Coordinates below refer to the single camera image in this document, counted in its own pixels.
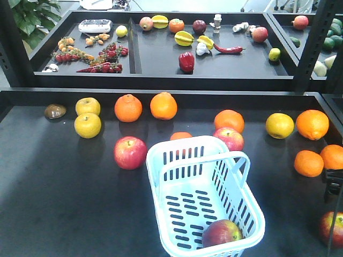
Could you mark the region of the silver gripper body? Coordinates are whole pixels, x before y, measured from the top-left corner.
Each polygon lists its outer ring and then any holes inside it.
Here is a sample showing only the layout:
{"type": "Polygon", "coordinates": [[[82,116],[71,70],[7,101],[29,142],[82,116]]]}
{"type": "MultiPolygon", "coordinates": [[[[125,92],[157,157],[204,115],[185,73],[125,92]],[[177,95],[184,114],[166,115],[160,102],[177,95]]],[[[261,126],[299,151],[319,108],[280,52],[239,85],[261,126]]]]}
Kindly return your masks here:
{"type": "Polygon", "coordinates": [[[326,184],[324,202],[331,202],[335,196],[342,196],[342,169],[325,169],[326,184]]]}

